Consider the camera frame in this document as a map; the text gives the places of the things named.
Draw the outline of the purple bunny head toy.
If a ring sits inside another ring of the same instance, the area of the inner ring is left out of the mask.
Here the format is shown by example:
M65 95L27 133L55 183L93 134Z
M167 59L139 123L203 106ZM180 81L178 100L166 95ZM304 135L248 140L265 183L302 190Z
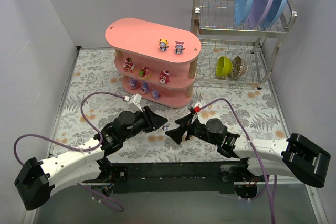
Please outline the purple bunny head toy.
M141 85L141 94L145 95L149 93L149 85L147 82L145 81L141 81L142 85Z

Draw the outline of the pink purple cupcake toy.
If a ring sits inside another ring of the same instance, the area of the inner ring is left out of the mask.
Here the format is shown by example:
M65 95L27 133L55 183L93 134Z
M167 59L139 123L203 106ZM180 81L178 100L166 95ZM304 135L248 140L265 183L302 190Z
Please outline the pink purple cupcake toy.
M128 87L131 90L135 90L137 89L139 86L139 81L133 78L130 78L129 82L128 82Z

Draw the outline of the pink figure toy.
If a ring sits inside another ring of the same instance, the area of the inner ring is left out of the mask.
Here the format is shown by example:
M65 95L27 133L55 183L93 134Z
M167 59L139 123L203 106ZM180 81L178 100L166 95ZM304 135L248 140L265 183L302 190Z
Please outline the pink figure toy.
M180 55L184 50L184 42L176 41L175 42L175 52Z
M169 77L170 77L170 73L168 70L161 71L160 77L159 77L160 84L169 84L170 83Z

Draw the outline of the pink flowerpot toy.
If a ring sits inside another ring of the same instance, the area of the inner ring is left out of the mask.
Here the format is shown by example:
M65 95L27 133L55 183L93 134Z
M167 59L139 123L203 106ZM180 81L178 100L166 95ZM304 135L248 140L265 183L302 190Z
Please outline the pink flowerpot toy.
M138 76L142 80L147 80L151 76L151 69L148 66L141 68L138 72Z

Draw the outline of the strawberry cake toy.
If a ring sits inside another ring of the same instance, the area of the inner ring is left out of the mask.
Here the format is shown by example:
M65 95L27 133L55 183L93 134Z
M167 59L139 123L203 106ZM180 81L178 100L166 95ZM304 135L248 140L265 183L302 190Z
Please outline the strawberry cake toy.
M136 68L136 65L135 65L135 63L132 61L132 58L131 58L131 57L127 57L127 58L125 59L124 64L123 64L123 70L124 70L125 72L134 73L135 68Z

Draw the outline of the yellow blue duck figure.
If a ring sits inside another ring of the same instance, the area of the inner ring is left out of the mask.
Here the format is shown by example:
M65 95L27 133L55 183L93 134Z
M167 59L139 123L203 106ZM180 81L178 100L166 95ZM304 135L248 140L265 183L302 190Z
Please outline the yellow blue duck figure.
M168 41L166 39L160 39L159 40L159 49L161 51L166 51L168 49Z

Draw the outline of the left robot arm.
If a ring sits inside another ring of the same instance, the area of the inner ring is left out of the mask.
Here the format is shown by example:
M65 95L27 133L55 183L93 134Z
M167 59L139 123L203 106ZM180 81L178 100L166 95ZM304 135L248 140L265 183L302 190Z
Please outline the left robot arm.
M153 132L166 122L167 118L148 106L137 112L123 111L84 144L41 161L28 159L14 181L26 210L39 208L54 193L74 184L108 180L112 165L106 157L121 149L126 140L140 132Z

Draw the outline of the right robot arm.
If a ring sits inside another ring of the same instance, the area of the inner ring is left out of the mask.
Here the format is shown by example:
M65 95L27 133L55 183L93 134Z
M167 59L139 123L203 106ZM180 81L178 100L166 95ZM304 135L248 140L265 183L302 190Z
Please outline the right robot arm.
M196 115L189 114L175 122L178 128L165 134L176 144L192 136L213 144L221 155L243 160L246 164L238 168L243 174L294 177L316 188L325 184L331 155L301 134L293 133L279 140L249 141L229 132L217 118L203 124Z

